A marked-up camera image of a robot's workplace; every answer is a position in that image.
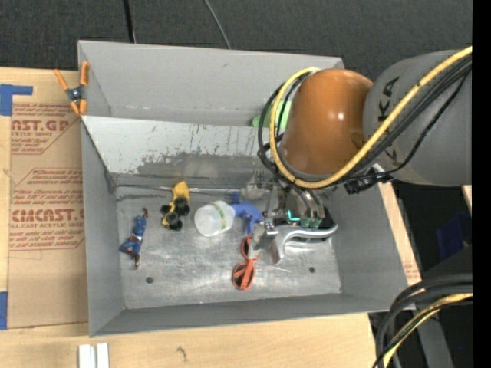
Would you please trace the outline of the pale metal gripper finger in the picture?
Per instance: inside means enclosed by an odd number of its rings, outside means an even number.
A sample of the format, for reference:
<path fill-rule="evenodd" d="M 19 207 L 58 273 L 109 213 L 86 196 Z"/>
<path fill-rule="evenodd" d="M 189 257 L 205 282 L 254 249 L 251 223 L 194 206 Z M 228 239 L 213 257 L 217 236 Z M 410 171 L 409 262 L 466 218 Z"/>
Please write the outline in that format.
<path fill-rule="evenodd" d="M 240 189 L 239 199 L 242 202 L 254 202 L 263 199 L 270 193 L 271 189 L 271 182 L 265 178 L 265 173 L 256 171 Z"/>
<path fill-rule="evenodd" d="M 249 252 L 266 251 L 277 234 L 278 230 L 271 222 L 256 223 L 249 241 Z"/>

